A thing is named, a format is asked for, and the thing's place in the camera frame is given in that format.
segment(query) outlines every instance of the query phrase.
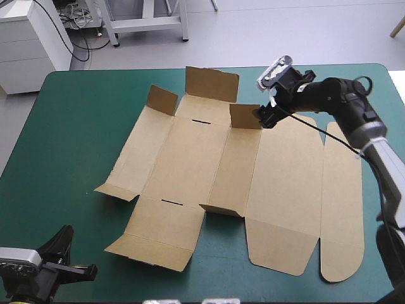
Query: cardboard flap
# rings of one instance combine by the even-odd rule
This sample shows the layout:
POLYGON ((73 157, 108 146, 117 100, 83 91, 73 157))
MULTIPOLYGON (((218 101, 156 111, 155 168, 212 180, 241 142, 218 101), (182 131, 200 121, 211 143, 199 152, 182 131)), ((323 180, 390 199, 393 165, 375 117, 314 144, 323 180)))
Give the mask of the cardboard flap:
POLYGON ((147 106, 140 114, 105 184, 96 191, 130 201, 142 192, 174 117, 147 106))
POLYGON ((290 117, 262 130, 245 216, 247 227, 250 222, 267 229, 262 237, 247 228, 255 264, 293 275, 303 271, 320 236, 322 166, 317 131, 290 117), (268 256, 255 245, 265 242, 268 256))
POLYGON ((191 250, 158 243, 130 234, 122 235, 113 244, 109 245, 105 251, 180 272, 184 270, 193 253, 191 250))
POLYGON ((125 201, 132 201, 136 196, 139 195, 139 193, 131 192, 129 190, 108 184, 107 182, 98 188, 95 188, 95 191, 115 196, 116 198, 120 198, 125 201))
POLYGON ((224 214, 229 215, 230 217, 243 217, 243 214, 239 214, 235 210, 226 209, 219 206, 200 204, 200 207, 203 208, 206 212, 210 213, 224 214))
POLYGON ((206 204, 228 127, 176 117, 143 191, 150 198, 206 204))
MULTIPOLYGON (((335 122, 327 131, 344 139, 335 122)), ((363 193, 361 160, 327 137, 322 180, 321 273, 330 282, 347 279, 363 260, 363 193)))
POLYGON ((202 208, 141 196, 124 235, 105 250, 183 271, 196 248, 203 219, 202 208))
POLYGON ((125 234, 194 251, 204 210, 141 196, 125 234))
POLYGON ((229 127, 229 103, 193 95, 184 95, 176 112, 177 117, 229 127))
POLYGON ((258 104, 230 104, 232 128, 261 129, 259 120, 253 115, 253 111, 258 108, 260 108, 258 104))
POLYGON ((318 236, 280 226, 245 219, 250 261, 277 271, 301 275, 314 250, 318 236))
POLYGON ((365 249, 321 239, 321 273, 329 282, 351 277, 363 261, 365 249))
POLYGON ((239 75, 210 68, 185 67, 187 94, 236 103, 239 75))
POLYGON ((207 205, 245 215, 260 135, 261 130, 229 130, 207 205))
POLYGON ((178 96, 175 93, 151 85, 146 105, 156 111, 174 116, 178 96))

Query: metal table frame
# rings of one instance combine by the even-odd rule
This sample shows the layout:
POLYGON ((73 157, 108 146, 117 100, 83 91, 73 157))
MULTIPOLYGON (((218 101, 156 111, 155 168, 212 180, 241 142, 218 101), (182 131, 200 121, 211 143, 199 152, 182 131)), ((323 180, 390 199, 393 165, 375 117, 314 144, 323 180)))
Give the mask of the metal table frame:
MULTIPOLYGON (((171 14, 168 0, 165 0, 168 15, 171 14)), ((185 0, 178 0, 180 15, 155 17, 154 16, 154 0, 144 0, 142 10, 142 19, 114 20, 109 9, 107 0, 97 0, 101 15, 109 36, 109 39, 114 46, 119 46, 118 34, 129 32, 144 32, 148 30, 166 30, 181 27, 183 31, 183 41, 189 40, 189 30, 187 24, 187 11, 185 8, 185 0)))

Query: white drawer cabinet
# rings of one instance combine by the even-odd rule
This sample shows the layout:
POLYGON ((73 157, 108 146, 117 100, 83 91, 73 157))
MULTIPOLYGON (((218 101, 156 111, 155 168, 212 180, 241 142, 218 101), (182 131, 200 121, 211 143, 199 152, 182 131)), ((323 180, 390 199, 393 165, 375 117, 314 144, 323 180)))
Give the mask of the white drawer cabinet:
MULTIPOLYGON (((39 0, 73 46, 51 0, 39 0)), ((0 86, 7 94, 41 89, 46 76, 69 70, 72 55, 52 21, 32 0, 14 0, 0 9, 0 86)))

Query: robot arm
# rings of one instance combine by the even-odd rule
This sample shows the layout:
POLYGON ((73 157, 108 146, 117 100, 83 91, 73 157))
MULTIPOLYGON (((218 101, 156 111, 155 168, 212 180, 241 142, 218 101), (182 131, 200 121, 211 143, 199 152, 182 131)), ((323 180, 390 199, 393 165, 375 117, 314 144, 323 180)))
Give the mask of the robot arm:
POLYGON ((269 91, 270 102, 254 114, 264 128, 273 128, 277 122, 297 111, 324 111, 335 118, 350 144, 348 146, 359 149, 370 164, 380 188, 382 217, 379 219, 385 225, 377 231, 377 245, 395 290, 378 303, 403 303, 405 165, 389 146, 385 138, 387 127, 367 100, 372 90, 370 78, 331 77, 313 82, 315 77, 312 70, 304 75, 295 70, 291 57, 279 58, 258 79, 258 87, 269 91), (368 89, 358 81, 360 78, 369 82, 368 89))

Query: drawer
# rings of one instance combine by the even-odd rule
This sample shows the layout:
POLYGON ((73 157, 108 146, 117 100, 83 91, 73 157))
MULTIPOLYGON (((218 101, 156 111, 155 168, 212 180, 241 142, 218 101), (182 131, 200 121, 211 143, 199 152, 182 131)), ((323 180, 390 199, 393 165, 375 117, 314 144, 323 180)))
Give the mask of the drawer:
POLYGON ((0 43, 38 39, 28 20, 0 22, 0 43))
POLYGON ((0 86, 7 94, 36 92, 53 71, 49 58, 1 62, 0 86))
POLYGON ((0 62, 46 57, 47 53, 40 40, 0 43, 0 62))

